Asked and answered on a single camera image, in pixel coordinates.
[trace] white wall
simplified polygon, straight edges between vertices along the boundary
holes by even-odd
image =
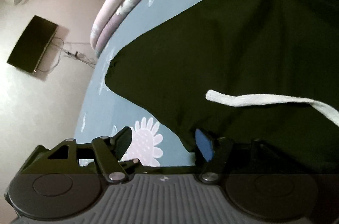
[[[88,43],[103,2],[25,0],[10,6],[0,0],[0,224],[15,217],[2,193],[35,146],[51,148],[73,136],[93,72],[82,62],[62,58],[58,67],[41,80],[8,65],[8,56],[35,14],[60,25],[57,35],[65,41]],[[89,45],[67,44],[65,48],[94,57]],[[47,69],[48,56],[55,57],[56,52],[57,48],[51,46],[40,68]]]

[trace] bed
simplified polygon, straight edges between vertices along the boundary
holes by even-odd
[[[123,160],[138,157],[149,166],[194,164],[194,155],[187,152],[173,132],[145,109],[112,92],[104,80],[110,61],[121,48],[200,1],[141,0],[127,15],[102,51],[88,85],[75,131],[78,143],[88,143],[99,136],[113,136],[123,127],[130,126],[132,145]]]

